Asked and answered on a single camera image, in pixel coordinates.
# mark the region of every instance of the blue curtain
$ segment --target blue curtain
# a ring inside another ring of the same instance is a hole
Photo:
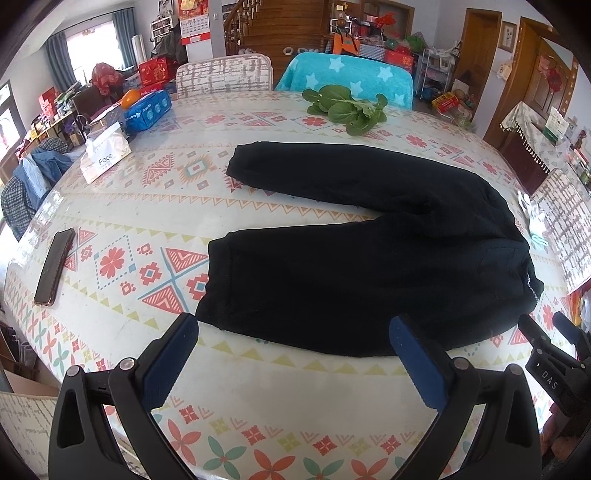
[[[74,69],[70,61],[70,52],[68,52],[68,43],[64,32],[56,33],[45,42],[45,53],[51,73],[56,86],[65,92],[76,83]]]
[[[131,44],[131,39],[137,35],[134,12],[133,8],[113,12],[113,23],[126,68],[136,64],[134,48]]]

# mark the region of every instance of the turquoise blanket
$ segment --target turquoise blanket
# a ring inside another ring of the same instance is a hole
[[[275,90],[302,92],[325,85],[343,85],[354,98],[375,101],[383,93],[390,105],[413,107],[413,78],[406,70],[380,61],[348,55],[304,52],[296,56]]]

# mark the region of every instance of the window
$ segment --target window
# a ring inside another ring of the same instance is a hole
[[[92,78],[97,63],[107,63],[115,70],[124,68],[115,24],[103,23],[68,37],[68,51],[76,80],[85,85]]]
[[[0,159],[4,158],[24,135],[25,127],[18,113],[10,82],[6,82],[0,87]]]

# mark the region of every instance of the orange fruit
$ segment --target orange fruit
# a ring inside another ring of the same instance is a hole
[[[121,99],[121,108],[123,110],[128,110],[133,104],[137,103],[139,99],[142,98],[142,94],[139,90],[131,89]]]

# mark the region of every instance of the dining table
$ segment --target dining table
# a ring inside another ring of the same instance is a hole
[[[368,145],[477,173],[506,199],[531,245],[536,276],[545,284],[532,317],[556,345],[574,351],[552,324],[554,312],[570,316],[560,263],[552,245],[534,249],[517,202],[519,182],[497,150],[431,115],[393,107],[385,108],[386,122],[351,137],[343,125],[308,114],[308,106],[292,92],[179,99],[130,142],[132,154],[95,182],[87,184],[74,163],[22,237],[5,287],[7,315],[58,380],[72,365],[92,372],[136,358],[181,312],[195,313],[205,294],[212,239],[240,229],[378,216],[357,206],[258,190],[229,177],[235,147],[254,141]],[[70,228],[76,236],[56,301],[36,306],[33,296],[53,236]],[[301,301],[307,293],[302,284]],[[428,301],[428,290],[424,295]],[[515,326],[449,354],[477,368],[502,370],[513,363],[525,367],[530,352]],[[542,425],[551,401],[527,378]],[[106,407],[106,413],[113,429],[125,434],[115,409]],[[445,474],[461,465],[482,413],[482,407],[474,409]],[[436,412],[424,405],[397,357],[325,355],[200,323],[197,346],[152,415],[199,478],[386,480]]]

